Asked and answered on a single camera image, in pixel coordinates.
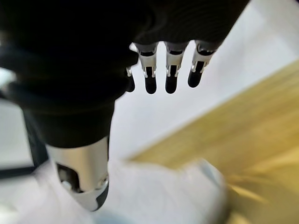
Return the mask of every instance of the robotic hand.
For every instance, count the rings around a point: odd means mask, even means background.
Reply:
[[[2,97],[21,107],[69,193],[97,210],[108,194],[114,102],[135,88],[130,67],[141,60],[153,94],[157,44],[164,41],[165,88],[173,93],[184,50],[195,40],[188,84],[196,87],[248,1],[3,0],[0,66],[16,79]],[[129,50],[132,42],[138,54]]]

